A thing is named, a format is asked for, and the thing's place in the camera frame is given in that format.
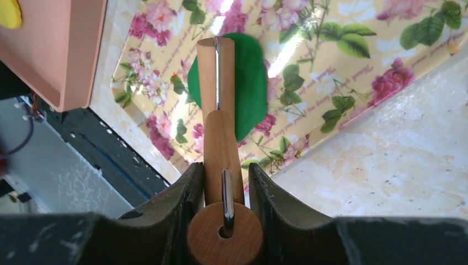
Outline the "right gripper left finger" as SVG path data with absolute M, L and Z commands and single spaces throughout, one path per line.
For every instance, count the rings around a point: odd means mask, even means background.
M 1 216 L 2 264 L 187 264 L 187 228 L 200 209 L 204 166 L 117 219 L 98 213 Z

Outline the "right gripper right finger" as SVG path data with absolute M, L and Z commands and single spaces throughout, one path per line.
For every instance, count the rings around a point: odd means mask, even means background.
M 265 264 L 466 264 L 467 221 L 327 216 L 248 169 L 250 207 L 265 231 Z

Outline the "wooden double-ended roller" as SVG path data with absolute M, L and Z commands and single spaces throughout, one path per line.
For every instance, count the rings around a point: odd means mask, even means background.
M 244 202 L 235 135 L 235 43 L 215 36 L 196 45 L 204 127 L 205 206 L 187 229 L 198 264 L 255 264 L 264 233 Z

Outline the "green dough disc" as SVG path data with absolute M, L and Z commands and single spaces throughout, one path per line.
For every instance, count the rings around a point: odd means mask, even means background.
M 221 109 L 242 141 L 267 114 L 267 73 L 259 42 L 246 34 L 229 33 L 196 42 L 197 56 L 188 73 L 190 96 L 209 113 Z

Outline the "floral cutting board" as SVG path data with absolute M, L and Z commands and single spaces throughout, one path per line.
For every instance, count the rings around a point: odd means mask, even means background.
M 267 114 L 242 141 L 241 167 L 273 174 L 456 53 L 466 1 L 143 1 L 111 79 L 115 102 L 178 171 L 203 156 L 188 73 L 196 42 L 255 38 Z

